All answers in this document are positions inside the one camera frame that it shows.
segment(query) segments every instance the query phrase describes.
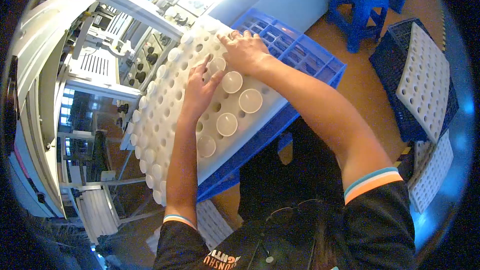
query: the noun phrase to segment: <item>hole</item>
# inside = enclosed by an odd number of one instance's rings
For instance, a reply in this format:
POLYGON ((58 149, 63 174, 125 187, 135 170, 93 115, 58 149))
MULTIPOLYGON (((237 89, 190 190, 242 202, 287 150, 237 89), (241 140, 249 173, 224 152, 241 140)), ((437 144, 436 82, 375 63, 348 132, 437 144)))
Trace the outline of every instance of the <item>hole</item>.
POLYGON ((197 128, 196 131, 199 133, 204 129, 204 124, 200 121, 197 122, 197 128))
POLYGON ((215 112, 215 113, 218 113, 220 111, 220 109, 222 108, 222 104, 219 103, 219 102, 215 102, 212 106, 212 110, 215 112))

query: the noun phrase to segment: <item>shirt sleeve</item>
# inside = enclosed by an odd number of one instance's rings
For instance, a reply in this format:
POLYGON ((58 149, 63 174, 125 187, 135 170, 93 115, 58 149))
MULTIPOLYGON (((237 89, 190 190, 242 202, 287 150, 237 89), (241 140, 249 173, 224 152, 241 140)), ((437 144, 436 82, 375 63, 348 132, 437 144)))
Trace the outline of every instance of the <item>shirt sleeve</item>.
POLYGON ((415 229, 396 168, 373 172, 345 191, 345 244, 352 269, 414 269, 415 229))
POLYGON ((195 228, 183 221, 165 221, 160 229, 153 269, 196 269, 207 254, 207 245, 195 228))

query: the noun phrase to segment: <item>floor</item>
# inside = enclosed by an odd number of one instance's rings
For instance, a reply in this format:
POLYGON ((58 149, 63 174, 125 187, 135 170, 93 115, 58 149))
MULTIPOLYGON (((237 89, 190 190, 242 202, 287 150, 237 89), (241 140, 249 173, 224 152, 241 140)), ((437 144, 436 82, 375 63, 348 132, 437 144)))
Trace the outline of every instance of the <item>floor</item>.
MULTIPOLYGON (((444 28, 441 21, 442 6, 440 0, 407 0, 401 15, 389 10, 382 34, 385 33, 387 25, 413 17, 419 18, 422 21, 435 43, 441 48, 444 28)), ((449 35, 455 34, 458 36, 458 32, 448 15, 446 19, 446 55, 451 62, 453 76, 456 73, 462 72, 462 69, 466 67, 466 61, 465 59, 459 58, 462 57, 462 54, 465 56, 464 49, 463 52, 461 52, 461 48, 456 49, 460 46, 459 38, 448 37, 449 35)), ((405 149, 406 144, 400 139, 394 114, 388 103, 385 91, 368 61, 368 57, 375 50, 376 44, 372 41, 365 40, 361 43, 358 53, 349 53, 346 50, 345 36, 335 25, 328 24, 325 17, 320 18, 307 30, 306 34, 333 53, 342 62, 348 64, 338 91, 357 108, 372 127, 390 159, 396 161, 405 149)), ((470 100, 471 96, 462 95, 462 91, 459 91, 460 87, 458 85, 468 82, 468 77, 462 76, 461 78, 453 79, 453 82, 458 93, 458 100, 461 106, 459 114, 461 114, 461 116, 459 117, 457 115, 452 123, 451 129, 453 133, 451 132, 451 135, 455 135, 455 133, 461 130, 460 121, 463 116, 470 115, 470 122, 466 122, 466 124, 473 125, 473 101, 470 100)), ((112 132, 111 134, 109 130, 109 137, 112 139, 117 138, 118 134, 121 136, 121 132, 112 132)), ((460 150, 462 150, 462 148, 465 149, 468 138, 470 138, 468 134, 458 134, 458 138, 455 140, 451 137, 455 154, 452 168, 456 167, 456 170, 451 170, 448 174, 447 180, 449 181, 449 185, 444 184, 444 186, 442 186, 439 192, 441 195, 435 197, 431 205, 432 207, 429 207, 425 213, 420 215, 412 211, 417 231, 415 240, 417 249, 421 248, 429 237, 432 236, 441 224, 441 221, 446 218, 452 204, 458 202, 461 198, 468 174, 463 165, 470 162, 468 157, 471 155, 471 152, 461 153, 460 150)), ((118 150, 118 146, 113 145, 113 143, 109 150, 112 157, 113 168, 121 168, 128 152, 118 150)), ((139 176, 141 176, 141 172, 138 168, 138 161, 132 157, 127 163, 126 171, 122 178, 139 176)), ((125 211, 131 213, 135 210, 143 199, 149 196, 150 192, 151 190, 149 190, 144 183, 123 186, 121 201, 124 203, 125 211)), ((242 219, 239 218, 237 214, 240 201, 240 188, 238 184, 215 196, 212 201, 232 227, 236 228, 242 224, 242 219)), ((160 216, 134 222, 126 227, 126 229, 123 229, 115 242, 119 258, 123 261, 128 261, 128 263, 144 266, 152 265, 155 256, 147 248, 145 240, 153 234, 153 231, 158 228, 159 225, 161 225, 160 216)))

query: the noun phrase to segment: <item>black t-shirt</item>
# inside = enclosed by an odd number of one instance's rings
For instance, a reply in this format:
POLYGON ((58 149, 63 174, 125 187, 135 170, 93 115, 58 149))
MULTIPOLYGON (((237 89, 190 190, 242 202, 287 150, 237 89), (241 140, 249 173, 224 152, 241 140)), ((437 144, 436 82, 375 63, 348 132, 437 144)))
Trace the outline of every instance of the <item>black t-shirt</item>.
MULTIPOLYGON (((341 233, 335 244, 337 267, 413 269, 415 232, 409 195, 396 168, 381 169, 358 180, 345 191, 344 198, 341 233)), ((153 268, 247 269, 263 229, 261 221, 251 221, 209 252, 195 228, 176 220, 166 221, 160 230, 153 268)), ((311 239, 302 233, 297 237, 311 239)), ((270 255, 278 260, 275 269, 305 269, 299 265, 309 261, 311 242, 299 243, 279 229, 263 238, 270 246, 270 255)), ((257 250, 257 256, 267 257, 261 250, 257 250)))

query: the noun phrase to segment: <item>white plastic cup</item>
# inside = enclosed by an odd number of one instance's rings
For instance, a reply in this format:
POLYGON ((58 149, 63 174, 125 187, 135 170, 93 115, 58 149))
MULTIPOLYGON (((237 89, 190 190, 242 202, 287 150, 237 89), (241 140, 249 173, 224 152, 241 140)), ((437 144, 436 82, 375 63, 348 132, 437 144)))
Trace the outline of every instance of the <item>white plastic cup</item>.
POLYGON ((155 186, 155 178, 152 175, 147 174, 145 176, 145 183, 147 183, 148 188, 153 189, 153 187, 155 186))
POLYGON ((139 110, 135 110, 133 111, 133 114, 131 115, 131 120, 134 122, 134 123, 137 123, 140 118, 142 117, 142 114, 139 110))
POLYGON ((159 164, 155 164, 152 166, 152 173, 155 179, 161 180, 163 178, 163 167, 160 166, 159 164))
POLYGON ((127 134, 133 134, 135 129, 135 124, 133 122, 129 122, 127 124, 127 134))
POLYGON ((224 71, 225 67, 227 66, 227 63, 225 60, 221 57, 215 57, 212 62, 210 62, 210 65, 208 66, 208 69, 212 74, 217 73, 218 71, 224 71))
POLYGON ((140 146, 135 146, 135 157, 137 158, 137 160, 142 158, 142 154, 143 148, 141 148, 140 146))
POLYGON ((136 146, 137 145, 137 141, 138 141, 138 136, 135 135, 135 134, 131 134, 130 135, 130 144, 132 146, 136 146))
POLYGON ((237 118, 230 112, 221 114, 216 120, 216 129, 222 136, 230 137, 237 131, 237 127, 237 118))
POLYGON ((140 171, 145 174, 148 171, 148 164, 143 159, 140 160, 140 171))
POLYGON ((243 91, 238 98, 240 109, 247 114, 252 114, 260 110, 263 102, 264 99, 262 95, 254 88, 249 88, 243 91))
POLYGON ((145 159, 147 161, 148 164, 152 164, 154 161, 155 161, 155 151, 153 151, 153 149, 147 149, 145 151, 145 159))
POLYGON ((194 40, 194 35, 189 31, 185 32, 183 36, 180 38, 181 44, 190 44, 194 40))
POLYGON ((209 135, 202 135, 197 142, 197 151, 202 158, 211 157, 215 153, 217 145, 209 135))
POLYGON ((229 94, 238 92, 242 85, 243 77, 237 71, 228 72, 222 79, 222 88, 229 94))
POLYGON ((164 64, 160 65, 156 71, 156 78, 161 79, 165 75, 166 71, 167 71, 167 66, 164 64))
POLYGON ((157 83, 153 80, 151 81, 149 84, 148 84, 148 87, 147 87, 147 94, 153 94, 157 91, 157 83))
POLYGON ((170 52, 168 53, 168 56, 167 56, 167 60, 169 62, 173 62, 173 61, 176 61, 178 59, 178 57, 180 56, 180 49, 178 48, 172 48, 172 50, 170 50, 170 52))
POLYGON ((148 99, 146 96, 142 96, 140 98, 140 101, 138 102, 138 107, 141 109, 145 109, 147 106, 148 106, 148 99))

